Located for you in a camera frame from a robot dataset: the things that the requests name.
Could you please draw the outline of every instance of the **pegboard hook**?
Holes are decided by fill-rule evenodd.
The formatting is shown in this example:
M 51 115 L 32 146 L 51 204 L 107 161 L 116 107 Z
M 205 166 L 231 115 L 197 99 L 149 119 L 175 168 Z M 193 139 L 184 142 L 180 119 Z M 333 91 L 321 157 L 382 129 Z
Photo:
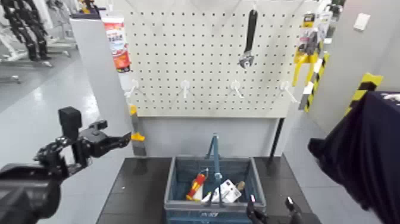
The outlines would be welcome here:
M 133 91 L 135 91 L 135 89 L 139 89 L 139 82 L 135 79 L 132 79 L 132 88 L 130 89 L 129 92 L 126 92 L 124 95 L 125 97 L 128 99 L 130 98 L 130 96 L 132 95 Z
M 257 4 L 255 3 L 255 1 L 253 1 L 253 10 L 257 11 Z
M 186 79 L 180 83 L 180 87 L 183 89 L 183 99 L 188 97 L 188 90 L 190 88 L 190 82 Z
M 287 92 L 289 94 L 290 98 L 292 99 L 292 102 L 299 104 L 300 102 L 293 96 L 293 94 L 289 91 L 290 83 L 288 81 L 282 82 L 280 84 L 280 90 Z
M 244 96 L 242 96 L 242 94 L 239 92 L 239 88 L 240 82 L 235 79 L 235 81 L 230 84 L 230 89 L 235 91 L 239 98 L 244 98 Z

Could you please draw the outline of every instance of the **yellow black striped post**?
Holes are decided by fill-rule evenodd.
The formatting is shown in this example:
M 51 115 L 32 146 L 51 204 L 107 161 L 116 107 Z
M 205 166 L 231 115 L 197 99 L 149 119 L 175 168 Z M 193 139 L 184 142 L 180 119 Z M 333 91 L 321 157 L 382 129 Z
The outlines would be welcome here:
M 367 91 L 375 91 L 375 89 L 382 82 L 383 76 L 374 76 L 371 73 L 366 73 L 360 82 L 360 86 L 355 91 L 352 101 L 347 108 L 345 115 L 347 115 L 353 107 L 355 107 L 358 101 L 365 95 Z
M 130 139 L 132 141 L 133 153 L 135 155 L 146 156 L 146 147 L 144 144 L 144 140 L 146 139 L 146 137 L 141 135 L 139 132 L 139 118 L 137 112 L 138 111 L 135 105 L 131 105 L 129 107 L 129 114 L 132 120 L 132 126 L 134 131 L 134 134 L 130 136 Z
M 317 92 L 321 77 L 324 75 L 325 66 L 326 66 L 326 63 L 328 62 L 328 59 L 329 59 L 329 53 L 325 52 L 324 58 L 322 59 L 322 65 L 320 67 L 320 70 L 318 71 L 318 73 L 315 76 L 314 86 L 312 87 L 311 94 L 308 96 L 307 103 L 304 107 L 304 111 L 306 111 L 307 113 L 310 111 L 310 106 L 314 101 L 314 95 Z

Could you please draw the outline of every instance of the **light switch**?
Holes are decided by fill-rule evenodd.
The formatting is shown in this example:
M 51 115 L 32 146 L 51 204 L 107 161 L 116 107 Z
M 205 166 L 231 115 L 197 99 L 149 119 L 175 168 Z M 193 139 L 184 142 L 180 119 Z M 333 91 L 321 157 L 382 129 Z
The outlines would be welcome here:
M 360 13 L 355 21 L 354 28 L 360 31 L 364 31 L 371 15 Z

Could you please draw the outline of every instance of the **black table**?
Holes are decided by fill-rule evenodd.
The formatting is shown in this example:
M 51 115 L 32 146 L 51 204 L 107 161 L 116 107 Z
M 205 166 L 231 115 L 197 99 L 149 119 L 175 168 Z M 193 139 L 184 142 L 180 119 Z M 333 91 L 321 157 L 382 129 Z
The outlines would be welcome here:
M 291 196 L 303 212 L 311 209 L 285 157 L 256 158 L 270 223 L 288 223 L 285 199 Z M 97 224 L 164 223 L 163 199 L 171 158 L 127 158 Z

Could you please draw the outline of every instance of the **basket handle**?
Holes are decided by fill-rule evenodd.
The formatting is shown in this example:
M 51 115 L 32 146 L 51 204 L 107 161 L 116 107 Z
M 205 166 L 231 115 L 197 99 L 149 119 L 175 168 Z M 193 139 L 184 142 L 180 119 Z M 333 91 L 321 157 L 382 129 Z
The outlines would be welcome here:
M 214 148 L 214 166 L 215 166 L 215 180 L 217 183 L 217 188 L 219 190 L 219 195 L 220 195 L 220 207 L 223 206 L 222 202 L 222 195 L 221 195 L 221 180 L 222 180 L 222 174 L 220 172 L 220 155 L 218 153 L 218 135 L 216 133 L 213 134 L 210 148 L 208 150 L 207 155 L 205 156 L 206 159 L 209 159 L 211 157 L 211 151 Z M 211 206 L 211 200 L 213 199 L 213 194 L 214 192 L 211 193 L 210 198 L 207 201 L 207 204 L 205 207 L 210 207 Z

